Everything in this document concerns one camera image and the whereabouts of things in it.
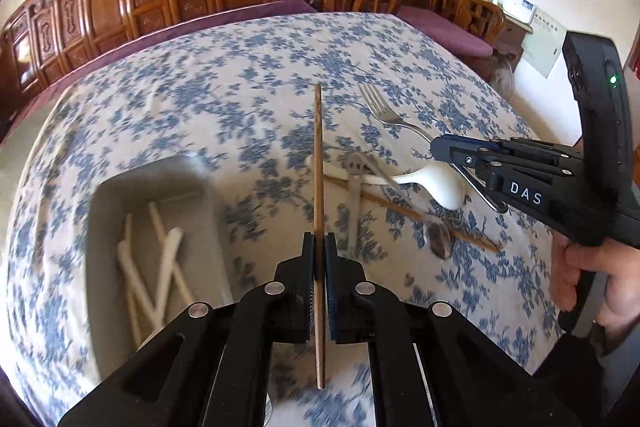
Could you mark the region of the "person's right hand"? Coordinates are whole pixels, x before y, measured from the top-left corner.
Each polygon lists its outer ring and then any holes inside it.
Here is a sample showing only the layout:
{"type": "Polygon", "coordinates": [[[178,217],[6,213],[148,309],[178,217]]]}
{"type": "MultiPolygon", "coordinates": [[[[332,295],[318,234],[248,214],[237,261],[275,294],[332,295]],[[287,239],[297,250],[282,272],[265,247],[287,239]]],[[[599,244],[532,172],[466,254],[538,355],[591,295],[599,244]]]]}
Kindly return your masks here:
{"type": "Polygon", "coordinates": [[[606,337],[626,335],[639,321],[639,251],[605,239],[598,247],[572,243],[554,232],[552,239],[550,295],[561,311],[574,309],[580,272],[602,272],[608,276],[597,323],[606,337]]]}

